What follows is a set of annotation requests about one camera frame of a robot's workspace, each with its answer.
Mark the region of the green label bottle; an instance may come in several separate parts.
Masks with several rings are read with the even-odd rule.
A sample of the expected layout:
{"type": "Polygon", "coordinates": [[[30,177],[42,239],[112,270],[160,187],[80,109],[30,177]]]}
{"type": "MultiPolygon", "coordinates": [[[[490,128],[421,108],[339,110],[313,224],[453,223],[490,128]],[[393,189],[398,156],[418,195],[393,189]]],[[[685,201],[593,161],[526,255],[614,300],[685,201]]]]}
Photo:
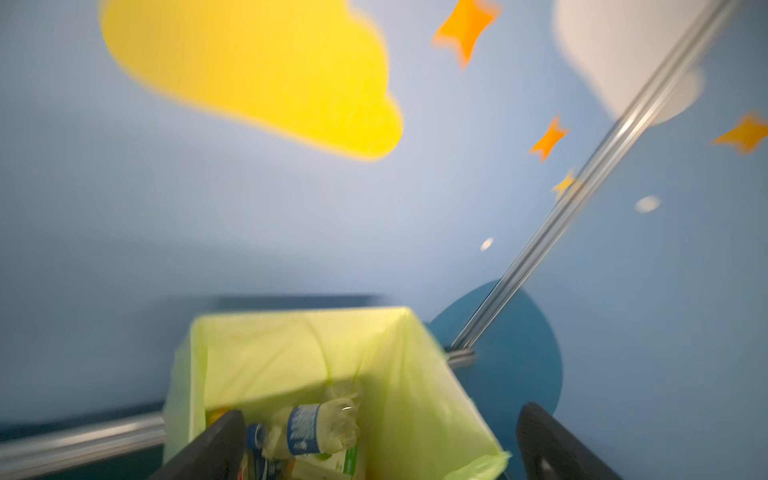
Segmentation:
{"type": "Polygon", "coordinates": [[[297,480],[360,480],[366,478],[367,455],[358,444],[333,454],[302,455],[289,462],[288,479],[297,480]]]}

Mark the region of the blue label bottle front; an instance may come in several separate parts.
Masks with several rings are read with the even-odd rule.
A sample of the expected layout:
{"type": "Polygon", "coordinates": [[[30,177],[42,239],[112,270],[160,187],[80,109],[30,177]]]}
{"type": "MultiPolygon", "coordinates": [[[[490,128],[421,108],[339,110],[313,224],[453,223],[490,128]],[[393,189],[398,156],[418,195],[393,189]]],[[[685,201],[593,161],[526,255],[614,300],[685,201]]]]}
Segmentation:
{"type": "Polygon", "coordinates": [[[267,423],[249,425],[246,446],[273,460],[349,450],[360,437],[359,408],[353,395],[283,409],[267,423]]]}

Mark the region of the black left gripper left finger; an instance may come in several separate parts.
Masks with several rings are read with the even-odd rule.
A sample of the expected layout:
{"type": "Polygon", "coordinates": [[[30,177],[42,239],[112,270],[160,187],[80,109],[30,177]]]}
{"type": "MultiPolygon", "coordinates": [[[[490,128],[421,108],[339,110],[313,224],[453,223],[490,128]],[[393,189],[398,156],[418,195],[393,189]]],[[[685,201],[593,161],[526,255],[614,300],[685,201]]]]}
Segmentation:
{"type": "Polygon", "coordinates": [[[235,480],[246,451],[246,423],[239,410],[222,415],[149,480],[235,480]]]}

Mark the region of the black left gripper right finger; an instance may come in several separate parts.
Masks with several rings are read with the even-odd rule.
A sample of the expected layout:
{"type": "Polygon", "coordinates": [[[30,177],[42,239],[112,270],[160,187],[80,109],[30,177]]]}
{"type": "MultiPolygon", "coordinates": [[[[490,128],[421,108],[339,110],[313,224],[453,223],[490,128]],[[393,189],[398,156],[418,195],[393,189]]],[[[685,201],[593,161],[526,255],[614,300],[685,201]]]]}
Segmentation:
{"type": "Polygon", "coordinates": [[[527,479],[622,479],[536,403],[529,402],[522,407],[516,438],[527,479]]]}

